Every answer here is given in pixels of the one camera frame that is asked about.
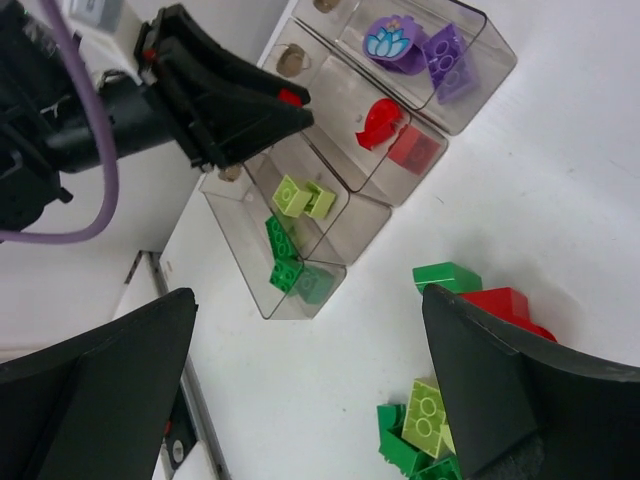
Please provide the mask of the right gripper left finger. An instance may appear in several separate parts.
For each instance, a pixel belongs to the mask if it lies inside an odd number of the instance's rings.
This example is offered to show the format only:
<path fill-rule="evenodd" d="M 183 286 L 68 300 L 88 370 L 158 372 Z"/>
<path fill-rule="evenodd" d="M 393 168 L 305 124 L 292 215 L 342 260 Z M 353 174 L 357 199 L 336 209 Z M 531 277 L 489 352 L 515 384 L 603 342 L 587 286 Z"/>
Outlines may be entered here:
<path fill-rule="evenodd" d="M 179 288 L 1 366 L 4 479 L 149 479 L 194 330 Z"/>

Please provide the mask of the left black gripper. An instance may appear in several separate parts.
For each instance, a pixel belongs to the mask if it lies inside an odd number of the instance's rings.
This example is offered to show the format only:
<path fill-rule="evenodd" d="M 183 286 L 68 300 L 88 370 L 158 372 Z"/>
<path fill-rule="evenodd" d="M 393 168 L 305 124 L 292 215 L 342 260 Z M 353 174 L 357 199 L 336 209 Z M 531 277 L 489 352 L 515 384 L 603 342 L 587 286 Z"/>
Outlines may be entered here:
<path fill-rule="evenodd" d="M 226 168 L 314 124 L 306 88 L 225 50 L 180 3 L 143 23 L 134 58 L 139 71 L 159 59 L 159 87 L 120 79 L 99 90 L 120 159 L 175 142 L 190 167 Z M 303 107 L 280 101 L 281 89 L 297 94 Z M 45 118 L 53 131 L 44 135 L 44 156 L 54 169 L 79 173 L 100 164 L 75 94 Z"/>

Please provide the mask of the red arch lego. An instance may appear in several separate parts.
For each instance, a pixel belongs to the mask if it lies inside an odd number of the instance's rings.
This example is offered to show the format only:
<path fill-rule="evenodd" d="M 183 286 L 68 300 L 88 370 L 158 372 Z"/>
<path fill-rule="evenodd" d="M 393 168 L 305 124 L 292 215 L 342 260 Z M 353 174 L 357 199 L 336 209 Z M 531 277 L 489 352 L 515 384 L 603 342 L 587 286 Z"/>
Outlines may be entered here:
<path fill-rule="evenodd" d="M 356 140 L 362 148 L 371 151 L 391 139 L 402 120 L 403 111 L 394 100 L 380 99 L 369 109 L 364 130 L 356 133 Z"/>

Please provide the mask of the small red lego stud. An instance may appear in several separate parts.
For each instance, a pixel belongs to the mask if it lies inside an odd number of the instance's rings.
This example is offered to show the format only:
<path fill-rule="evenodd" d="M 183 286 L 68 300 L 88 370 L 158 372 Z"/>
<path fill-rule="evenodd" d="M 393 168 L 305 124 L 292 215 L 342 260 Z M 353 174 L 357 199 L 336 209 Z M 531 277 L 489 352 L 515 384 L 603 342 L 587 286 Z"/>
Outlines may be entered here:
<path fill-rule="evenodd" d="M 278 99 L 286 104 L 295 106 L 297 108 L 303 107 L 303 102 L 301 98 L 297 94 L 287 89 L 280 90 L 280 92 L 278 93 Z"/>

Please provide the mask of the small red lego block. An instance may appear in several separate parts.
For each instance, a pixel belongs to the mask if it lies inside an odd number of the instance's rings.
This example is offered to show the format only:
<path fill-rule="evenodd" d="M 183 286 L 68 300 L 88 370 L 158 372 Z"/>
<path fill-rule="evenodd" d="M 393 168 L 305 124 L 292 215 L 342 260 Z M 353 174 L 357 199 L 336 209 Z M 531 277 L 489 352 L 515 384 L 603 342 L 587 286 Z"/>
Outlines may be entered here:
<path fill-rule="evenodd" d="M 430 169 L 441 144 L 421 130 L 406 125 L 388 151 L 388 157 L 410 173 L 421 176 Z"/>

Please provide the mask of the purple round lego piece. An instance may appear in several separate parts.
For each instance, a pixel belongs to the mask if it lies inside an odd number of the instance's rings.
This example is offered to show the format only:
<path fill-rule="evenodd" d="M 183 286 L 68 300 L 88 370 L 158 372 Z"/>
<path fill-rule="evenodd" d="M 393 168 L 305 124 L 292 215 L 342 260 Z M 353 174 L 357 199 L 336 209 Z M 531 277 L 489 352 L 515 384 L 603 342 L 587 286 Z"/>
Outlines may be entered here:
<path fill-rule="evenodd" d="M 362 50 L 386 71 L 415 76 L 427 67 L 423 47 L 429 40 L 412 16 L 391 15 L 379 18 L 369 28 Z"/>

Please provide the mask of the green lego cluster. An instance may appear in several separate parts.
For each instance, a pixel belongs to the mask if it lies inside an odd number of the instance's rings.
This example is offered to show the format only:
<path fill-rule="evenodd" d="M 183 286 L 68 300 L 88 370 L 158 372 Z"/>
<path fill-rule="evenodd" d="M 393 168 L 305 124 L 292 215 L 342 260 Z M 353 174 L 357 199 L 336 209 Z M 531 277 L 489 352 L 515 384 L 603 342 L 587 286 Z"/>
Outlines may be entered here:
<path fill-rule="evenodd" d="M 402 404 L 377 406 L 379 429 L 379 453 L 384 460 L 397 467 L 407 478 L 415 479 L 461 479 L 457 457 L 452 454 L 436 460 L 401 438 L 406 415 Z"/>

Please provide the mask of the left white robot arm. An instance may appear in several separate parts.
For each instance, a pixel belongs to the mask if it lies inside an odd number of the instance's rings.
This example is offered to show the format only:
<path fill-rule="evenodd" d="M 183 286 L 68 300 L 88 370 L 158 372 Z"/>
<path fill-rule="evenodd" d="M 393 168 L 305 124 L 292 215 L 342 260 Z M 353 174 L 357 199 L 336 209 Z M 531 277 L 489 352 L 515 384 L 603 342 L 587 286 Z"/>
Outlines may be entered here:
<path fill-rule="evenodd" d="M 142 21 L 126 1 L 46 1 L 47 23 L 1 5 L 1 237 L 69 244 L 101 233 L 119 197 L 117 163 L 176 142 L 197 169 L 239 165 L 314 122 L 304 87 L 235 56 L 180 4 Z M 35 233 L 60 177 L 103 170 L 87 227 Z"/>

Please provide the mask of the purple square lego brick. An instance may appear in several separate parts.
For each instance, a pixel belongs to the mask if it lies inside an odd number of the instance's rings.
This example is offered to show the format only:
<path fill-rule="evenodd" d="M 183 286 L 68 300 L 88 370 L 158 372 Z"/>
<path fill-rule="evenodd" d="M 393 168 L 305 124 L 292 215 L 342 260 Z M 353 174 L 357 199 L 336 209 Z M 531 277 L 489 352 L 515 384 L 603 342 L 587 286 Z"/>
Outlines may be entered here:
<path fill-rule="evenodd" d="M 422 52 L 436 99 L 440 105 L 461 99 L 479 87 L 473 56 L 454 23 L 449 23 L 423 43 Z"/>

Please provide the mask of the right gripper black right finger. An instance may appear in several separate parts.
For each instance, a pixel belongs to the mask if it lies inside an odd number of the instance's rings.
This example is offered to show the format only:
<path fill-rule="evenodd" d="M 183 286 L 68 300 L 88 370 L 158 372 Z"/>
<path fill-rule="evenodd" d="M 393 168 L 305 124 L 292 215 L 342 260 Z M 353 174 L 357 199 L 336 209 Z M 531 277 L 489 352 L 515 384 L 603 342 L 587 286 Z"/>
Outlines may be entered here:
<path fill-rule="evenodd" d="M 546 340 L 437 285 L 422 315 L 465 479 L 636 479 L 639 370 Z"/>

